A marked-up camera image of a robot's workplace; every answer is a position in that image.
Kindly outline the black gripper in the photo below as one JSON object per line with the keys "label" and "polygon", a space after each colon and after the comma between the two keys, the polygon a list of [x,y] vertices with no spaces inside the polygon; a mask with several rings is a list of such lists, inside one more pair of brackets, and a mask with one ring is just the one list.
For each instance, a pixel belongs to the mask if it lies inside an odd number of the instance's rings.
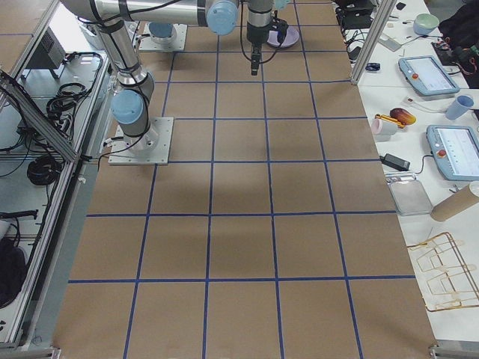
{"label": "black gripper", "polygon": [[247,25],[247,40],[251,43],[251,75],[258,74],[262,45],[266,42],[266,26]]}

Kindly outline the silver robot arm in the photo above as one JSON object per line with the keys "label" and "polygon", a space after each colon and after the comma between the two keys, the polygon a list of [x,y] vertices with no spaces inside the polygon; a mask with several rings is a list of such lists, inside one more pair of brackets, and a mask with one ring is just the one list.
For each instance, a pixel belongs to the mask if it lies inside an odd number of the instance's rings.
{"label": "silver robot arm", "polygon": [[158,43],[171,42],[176,36],[176,30],[171,23],[150,22],[148,24],[150,37]]}
{"label": "silver robot arm", "polygon": [[230,34],[242,14],[242,1],[64,1],[74,15],[95,27],[118,75],[121,92],[111,111],[134,153],[154,147],[159,137],[148,114],[153,77],[141,64],[127,22],[197,25],[217,35]]}

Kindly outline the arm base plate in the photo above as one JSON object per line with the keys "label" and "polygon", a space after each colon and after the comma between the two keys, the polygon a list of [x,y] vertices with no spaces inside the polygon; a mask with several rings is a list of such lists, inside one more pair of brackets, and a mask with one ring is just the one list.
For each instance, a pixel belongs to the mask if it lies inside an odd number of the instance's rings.
{"label": "arm base plate", "polygon": [[167,165],[173,127],[173,117],[153,117],[150,119],[150,129],[136,143],[136,139],[124,137],[123,130],[117,125],[115,135],[122,137],[122,139],[113,143],[113,154],[109,157],[109,164]]}
{"label": "arm base plate", "polygon": [[185,48],[187,25],[148,22],[138,39],[140,52],[182,52]]}

